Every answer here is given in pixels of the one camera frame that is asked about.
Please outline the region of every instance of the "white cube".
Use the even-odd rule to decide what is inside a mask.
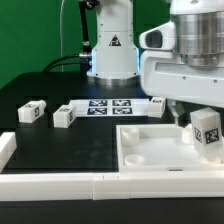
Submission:
[[[18,109],[19,122],[33,123],[44,114],[45,107],[46,102],[43,100],[30,101]]]
[[[165,111],[166,99],[162,97],[153,97],[149,102],[149,117],[161,118]]]
[[[220,114],[211,108],[191,113],[195,149],[201,157],[217,160],[223,157]]]
[[[55,128],[68,128],[76,118],[75,105],[62,105],[54,114]]]

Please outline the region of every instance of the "green wall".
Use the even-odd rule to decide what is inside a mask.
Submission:
[[[41,71],[60,57],[62,0],[0,1],[0,88],[17,75]],[[96,43],[95,12],[87,11],[92,46]],[[135,43],[140,33],[169,20],[169,5],[162,0],[134,1]],[[78,0],[66,0],[64,55],[81,51]],[[77,66],[69,70],[78,70]]]

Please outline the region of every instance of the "warning label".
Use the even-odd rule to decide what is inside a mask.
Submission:
[[[117,47],[121,46],[121,43],[120,43],[117,35],[114,35],[114,37],[113,37],[112,41],[110,42],[109,46],[117,46]]]

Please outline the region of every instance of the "white tray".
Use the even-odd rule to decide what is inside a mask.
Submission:
[[[125,129],[139,131],[137,144],[122,143]],[[182,142],[182,128],[176,125],[119,125],[117,149],[120,172],[224,169],[224,164],[201,160],[194,145]]]

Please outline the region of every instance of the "black tabletop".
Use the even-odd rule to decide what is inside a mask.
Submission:
[[[15,131],[18,147],[3,174],[117,172],[118,124],[173,123],[166,109],[149,117],[76,118],[68,129],[53,128],[53,113],[71,99],[147,98],[139,84],[105,87],[78,73],[27,73],[0,90],[0,134]],[[45,114],[33,124],[18,122],[17,109],[45,100]],[[185,107],[198,109],[198,105]],[[186,123],[189,117],[182,119]],[[1,202],[1,223],[223,223],[222,198],[112,201]]]

